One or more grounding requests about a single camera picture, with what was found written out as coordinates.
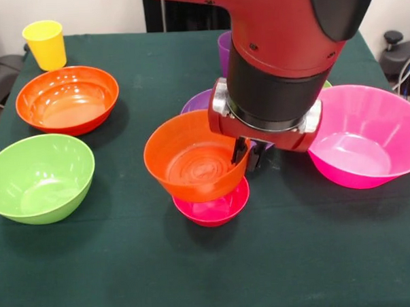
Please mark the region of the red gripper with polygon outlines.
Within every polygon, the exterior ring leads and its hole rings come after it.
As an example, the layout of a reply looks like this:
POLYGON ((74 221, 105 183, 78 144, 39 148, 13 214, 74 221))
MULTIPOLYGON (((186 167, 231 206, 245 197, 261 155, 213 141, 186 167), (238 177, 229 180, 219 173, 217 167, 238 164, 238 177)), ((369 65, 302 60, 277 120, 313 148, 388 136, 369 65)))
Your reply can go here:
MULTIPOLYGON (((272 143, 279 149, 288 151, 307 151, 317 138, 322 122, 323 104, 316 100, 312 108, 299 122, 281 129, 264 129, 249 124, 234 112, 233 102, 227 89, 226 79, 219 78, 213 86, 208 108, 210 129, 227 137, 237 138, 234 145, 231 163, 237 165, 246 153, 245 138, 256 142, 272 143)), ((263 145, 255 145, 250 149, 247 168, 255 171, 260 163, 263 145)))

